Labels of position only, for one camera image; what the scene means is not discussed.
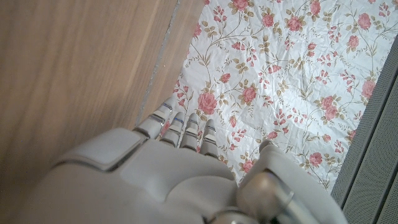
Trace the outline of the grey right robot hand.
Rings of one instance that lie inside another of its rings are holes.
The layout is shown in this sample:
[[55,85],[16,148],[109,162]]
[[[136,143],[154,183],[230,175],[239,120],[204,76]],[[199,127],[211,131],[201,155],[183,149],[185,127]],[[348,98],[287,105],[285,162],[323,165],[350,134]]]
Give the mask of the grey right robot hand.
[[242,182],[218,159],[216,130],[164,101],[129,131],[62,155],[15,223],[345,223],[341,208],[270,140]]

